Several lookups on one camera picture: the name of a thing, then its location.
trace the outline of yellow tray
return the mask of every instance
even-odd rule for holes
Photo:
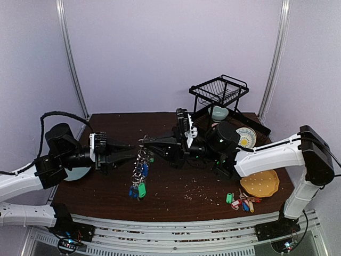
[[[252,196],[269,197],[278,191],[279,179],[275,170],[268,170],[244,177],[240,184]]]

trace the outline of white wall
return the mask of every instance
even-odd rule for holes
[[[221,74],[256,112],[273,57],[281,0],[65,2],[72,52],[90,113],[193,108],[192,85]]]
[[[312,126],[341,159],[341,2],[294,0],[285,51],[266,125],[274,140]],[[290,169],[297,182],[300,173]],[[335,164],[336,173],[341,173]],[[334,255],[339,255],[341,179],[309,205],[317,210]]]
[[[0,8],[0,162],[12,171],[38,153],[39,117],[51,110],[81,115],[68,70],[55,1],[1,2]],[[46,119],[46,130],[67,121],[74,134],[81,125],[67,118]],[[48,193],[28,193],[12,202],[45,204]],[[0,228],[0,255],[18,255],[22,227]]]

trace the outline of light blue bowl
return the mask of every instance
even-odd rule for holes
[[[211,108],[208,108],[208,114],[211,113]],[[213,113],[212,113],[212,120],[219,123],[220,121],[224,120],[229,114],[229,111],[227,108],[221,108],[219,106],[213,107]]]

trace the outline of brown wooden table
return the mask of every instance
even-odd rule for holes
[[[246,115],[258,120],[255,114]],[[236,127],[242,125],[231,122]],[[136,144],[145,134],[152,137],[169,132],[176,124],[176,117],[174,113],[96,114],[90,123],[95,131],[107,132],[108,136],[120,141]],[[89,132],[89,129],[84,131],[82,143],[87,143]],[[258,140],[258,144],[269,142],[265,138]],[[239,194],[239,181],[216,176],[210,168],[210,165],[199,169],[186,164],[177,170],[156,157],[149,169],[147,195],[140,202],[128,197],[133,162],[110,171],[107,176],[91,170],[78,181],[60,183],[54,202],[64,203],[70,213],[116,220],[199,221],[252,215],[242,209],[235,211],[225,202],[227,193]],[[286,170],[276,171],[280,179],[279,190],[255,204],[253,214],[278,211],[293,191]]]

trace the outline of black dish rack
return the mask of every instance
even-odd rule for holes
[[[249,127],[264,134],[265,136],[268,136],[271,132],[270,129],[245,117],[238,109],[239,99],[248,92],[249,88],[247,87],[247,83],[227,75],[222,75],[202,84],[192,86],[189,89],[189,93],[196,96],[192,119],[197,120],[199,117],[206,114],[208,112],[208,108],[211,107],[209,114],[209,120],[211,120],[213,106],[226,108],[228,105],[236,102],[234,109],[227,108],[229,110],[229,116],[247,124]],[[197,111],[198,102],[204,105],[204,107],[199,111]]]

